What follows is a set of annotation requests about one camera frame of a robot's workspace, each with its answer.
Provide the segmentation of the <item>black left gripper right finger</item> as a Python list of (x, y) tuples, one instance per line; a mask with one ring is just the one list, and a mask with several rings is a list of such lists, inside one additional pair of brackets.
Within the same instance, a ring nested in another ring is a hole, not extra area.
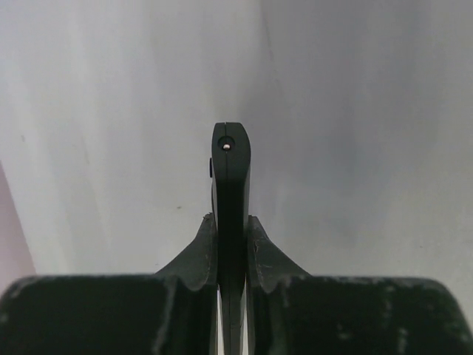
[(470, 354), (450, 291), (412, 277), (313, 276), (248, 221), (250, 354)]

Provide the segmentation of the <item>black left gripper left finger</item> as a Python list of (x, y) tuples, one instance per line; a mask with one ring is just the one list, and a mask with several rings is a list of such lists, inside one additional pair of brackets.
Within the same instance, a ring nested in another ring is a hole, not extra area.
[(215, 354), (217, 237), (154, 274), (24, 277), (1, 296), (3, 354)]

